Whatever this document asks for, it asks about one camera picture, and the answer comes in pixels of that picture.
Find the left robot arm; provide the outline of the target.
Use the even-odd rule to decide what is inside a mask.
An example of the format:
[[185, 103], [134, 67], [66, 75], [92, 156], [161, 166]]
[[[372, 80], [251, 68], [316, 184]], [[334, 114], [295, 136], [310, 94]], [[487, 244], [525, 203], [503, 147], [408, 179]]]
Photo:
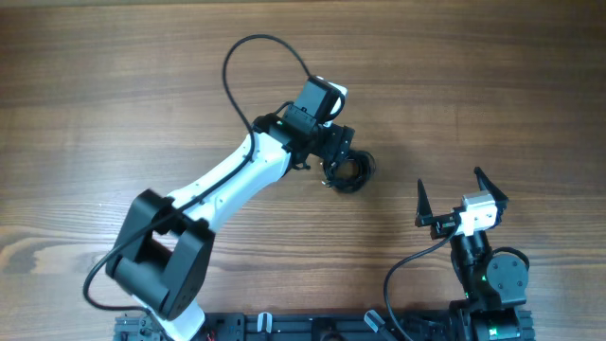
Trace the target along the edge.
[[310, 76], [298, 98], [255, 119], [252, 133], [193, 183], [132, 202], [105, 272], [170, 340], [190, 340], [205, 323], [196, 303], [216, 235], [245, 203], [315, 155], [342, 163], [353, 130], [334, 124], [346, 87]]

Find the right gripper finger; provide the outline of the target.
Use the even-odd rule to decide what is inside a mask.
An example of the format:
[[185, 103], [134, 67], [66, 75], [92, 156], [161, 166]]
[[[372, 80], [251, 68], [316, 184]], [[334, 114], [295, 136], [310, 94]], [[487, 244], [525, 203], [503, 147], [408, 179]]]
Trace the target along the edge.
[[481, 190], [487, 190], [493, 197], [498, 208], [506, 208], [508, 205], [507, 195], [492, 183], [489, 177], [482, 171], [480, 167], [475, 167], [473, 170], [478, 186]]
[[418, 204], [416, 211], [415, 225], [422, 227], [431, 224], [434, 217], [431, 205], [425, 190], [425, 186], [421, 179], [417, 182], [418, 185]]

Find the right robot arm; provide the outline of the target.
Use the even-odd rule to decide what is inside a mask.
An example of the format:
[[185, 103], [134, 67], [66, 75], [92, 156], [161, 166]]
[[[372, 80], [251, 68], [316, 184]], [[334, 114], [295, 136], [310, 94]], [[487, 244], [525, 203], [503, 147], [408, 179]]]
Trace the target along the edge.
[[479, 190], [462, 196], [450, 213], [436, 215], [418, 181], [416, 226], [431, 228], [431, 238], [445, 239], [465, 298], [450, 303], [447, 331], [452, 340], [523, 341], [536, 334], [526, 304], [529, 258], [513, 247], [493, 248], [487, 232], [502, 222], [507, 195], [475, 168]]

